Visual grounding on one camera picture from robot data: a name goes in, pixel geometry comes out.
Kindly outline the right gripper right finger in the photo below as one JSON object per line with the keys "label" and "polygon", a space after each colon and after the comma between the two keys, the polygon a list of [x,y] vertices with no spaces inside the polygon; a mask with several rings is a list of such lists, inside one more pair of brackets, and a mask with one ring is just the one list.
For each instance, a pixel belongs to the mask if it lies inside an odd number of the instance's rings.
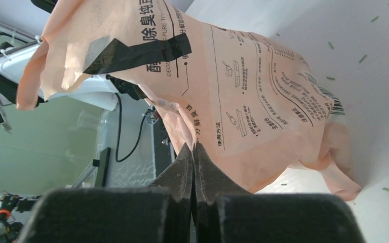
{"label": "right gripper right finger", "polygon": [[364,242],[349,206],[318,193],[252,194],[193,150],[197,242]]}

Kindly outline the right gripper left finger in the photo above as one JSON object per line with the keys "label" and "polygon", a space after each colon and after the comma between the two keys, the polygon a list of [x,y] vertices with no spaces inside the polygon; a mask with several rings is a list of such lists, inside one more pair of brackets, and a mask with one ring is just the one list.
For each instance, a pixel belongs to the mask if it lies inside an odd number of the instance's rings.
{"label": "right gripper left finger", "polygon": [[183,145],[146,187],[49,191],[18,242],[189,242],[192,159]]}

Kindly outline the cat litter bag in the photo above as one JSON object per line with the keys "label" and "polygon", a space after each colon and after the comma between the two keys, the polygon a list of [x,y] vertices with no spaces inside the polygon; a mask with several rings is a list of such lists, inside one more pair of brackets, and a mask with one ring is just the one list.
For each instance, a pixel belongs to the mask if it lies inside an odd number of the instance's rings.
{"label": "cat litter bag", "polygon": [[340,101],[298,53],[267,37],[198,21],[168,1],[58,1],[41,39],[18,109],[36,107],[33,72],[45,67],[63,65],[64,79],[108,74],[141,90],[176,151],[202,143],[251,193],[286,168],[319,171],[345,201],[361,191]]}

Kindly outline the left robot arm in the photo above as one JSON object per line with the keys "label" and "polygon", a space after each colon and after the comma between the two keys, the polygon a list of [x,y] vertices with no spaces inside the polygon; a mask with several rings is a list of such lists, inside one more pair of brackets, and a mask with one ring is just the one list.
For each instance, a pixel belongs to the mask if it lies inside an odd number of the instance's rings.
{"label": "left robot arm", "polygon": [[[6,131],[11,130],[11,126],[4,107],[16,104],[19,83],[23,77],[33,80],[24,71],[32,71],[29,61],[42,43],[40,37],[32,42],[19,38],[16,40],[21,44],[14,46],[10,42],[3,42],[0,45],[0,126]],[[63,65],[53,65],[33,72],[33,76],[38,77],[41,84],[37,104],[66,97],[113,111],[118,104],[118,95],[127,94],[134,100],[145,97],[136,85],[110,75],[88,76],[76,72],[69,79],[64,79],[65,73]]]}

